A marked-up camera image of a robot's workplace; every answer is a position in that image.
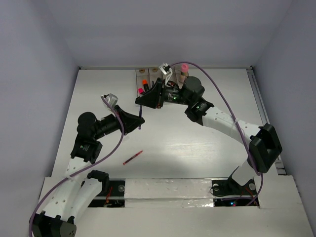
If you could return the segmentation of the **dark purple gel pen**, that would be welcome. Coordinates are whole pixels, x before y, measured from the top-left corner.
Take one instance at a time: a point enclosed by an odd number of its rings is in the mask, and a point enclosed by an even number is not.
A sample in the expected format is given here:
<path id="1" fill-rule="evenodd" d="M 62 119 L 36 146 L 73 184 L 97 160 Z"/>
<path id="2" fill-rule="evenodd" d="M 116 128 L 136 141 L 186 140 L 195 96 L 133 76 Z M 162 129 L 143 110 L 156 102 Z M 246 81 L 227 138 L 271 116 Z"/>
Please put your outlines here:
<path id="1" fill-rule="evenodd" d="M 142 118 L 142 106 L 139 107 L 139 117 Z"/>

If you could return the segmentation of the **orange highlighter marker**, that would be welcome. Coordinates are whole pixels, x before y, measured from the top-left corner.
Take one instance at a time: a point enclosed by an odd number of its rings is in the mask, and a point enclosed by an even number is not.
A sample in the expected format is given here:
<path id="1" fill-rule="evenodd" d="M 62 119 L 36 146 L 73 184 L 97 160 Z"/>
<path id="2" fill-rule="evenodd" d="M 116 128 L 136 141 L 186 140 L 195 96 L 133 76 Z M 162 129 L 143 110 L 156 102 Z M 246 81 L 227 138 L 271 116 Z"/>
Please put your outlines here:
<path id="1" fill-rule="evenodd" d="M 142 80 L 142 84 L 143 84 L 144 91 L 147 92 L 150 89 L 147 80 L 146 79 Z"/>

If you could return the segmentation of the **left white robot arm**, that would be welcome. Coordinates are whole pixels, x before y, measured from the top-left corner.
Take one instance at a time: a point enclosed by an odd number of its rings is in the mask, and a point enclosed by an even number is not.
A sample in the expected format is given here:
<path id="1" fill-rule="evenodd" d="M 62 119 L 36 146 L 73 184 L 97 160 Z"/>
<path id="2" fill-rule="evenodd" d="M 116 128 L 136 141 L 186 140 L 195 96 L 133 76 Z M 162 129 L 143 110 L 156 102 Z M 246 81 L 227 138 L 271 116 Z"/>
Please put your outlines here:
<path id="1" fill-rule="evenodd" d="M 43 198 L 50 201 L 40 213 L 33 212 L 30 218 L 31 237 L 73 237 L 77 223 L 97 195 L 110 191 L 108 173 L 93 170 L 102 144 L 99 139 L 120 131 L 124 136 L 145 120 L 122 110 L 118 105 L 112 114 L 98 120 L 94 113 L 85 112 L 78 118 L 77 136 L 66 168 L 64 178 Z"/>

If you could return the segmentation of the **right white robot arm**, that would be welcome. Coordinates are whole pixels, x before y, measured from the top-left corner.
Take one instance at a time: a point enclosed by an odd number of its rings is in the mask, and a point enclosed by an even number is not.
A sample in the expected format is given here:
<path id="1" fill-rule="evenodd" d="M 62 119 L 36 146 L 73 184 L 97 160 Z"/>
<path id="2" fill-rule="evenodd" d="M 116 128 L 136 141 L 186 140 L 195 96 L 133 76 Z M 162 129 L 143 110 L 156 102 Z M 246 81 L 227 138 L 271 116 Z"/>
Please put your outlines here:
<path id="1" fill-rule="evenodd" d="M 162 108 L 165 102 L 186 105 L 185 114 L 189 120 L 222 132 L 244 145 L 248 155 L 246 161 L 213 189 L 215 195 L 222 197 L 240 195 L 255 175 L 269 171 L 282 152 L 280 140 L 272 125 L 259 126 L 237 120 L 205 100 L 204 91 L 196 77 L 186 78 L 181 88 L 165 85 L 158 78 L 152 88 L 136 98 L 135 103 L 152 109 Z"/>

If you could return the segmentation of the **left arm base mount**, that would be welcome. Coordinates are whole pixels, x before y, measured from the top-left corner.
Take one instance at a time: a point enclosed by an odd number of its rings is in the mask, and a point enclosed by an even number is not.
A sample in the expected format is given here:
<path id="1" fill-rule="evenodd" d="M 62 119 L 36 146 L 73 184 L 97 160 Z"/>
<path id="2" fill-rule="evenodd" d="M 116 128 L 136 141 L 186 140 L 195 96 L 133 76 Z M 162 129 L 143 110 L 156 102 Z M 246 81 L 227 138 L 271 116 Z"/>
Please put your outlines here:
<path id="1" fill-rule="evenodd" d="M 98 194 L 88 207 L 121 208 L 125 207 L 125 180 L 110 179 L 109 189 Z"/>

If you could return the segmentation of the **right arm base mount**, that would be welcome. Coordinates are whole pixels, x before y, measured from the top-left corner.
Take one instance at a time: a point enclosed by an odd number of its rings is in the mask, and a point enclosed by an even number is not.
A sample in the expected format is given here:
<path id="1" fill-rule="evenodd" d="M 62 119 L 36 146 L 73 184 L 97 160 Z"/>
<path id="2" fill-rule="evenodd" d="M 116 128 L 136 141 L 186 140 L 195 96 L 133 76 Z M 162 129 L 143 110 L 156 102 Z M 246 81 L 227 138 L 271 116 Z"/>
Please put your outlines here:
<path id="1" fill-rule="evenodd" d="M 260 206 L 254 179 L 243 186 L 233 184 L 229 179 L 215 179 L 209 192 L 215 207 Z"/>

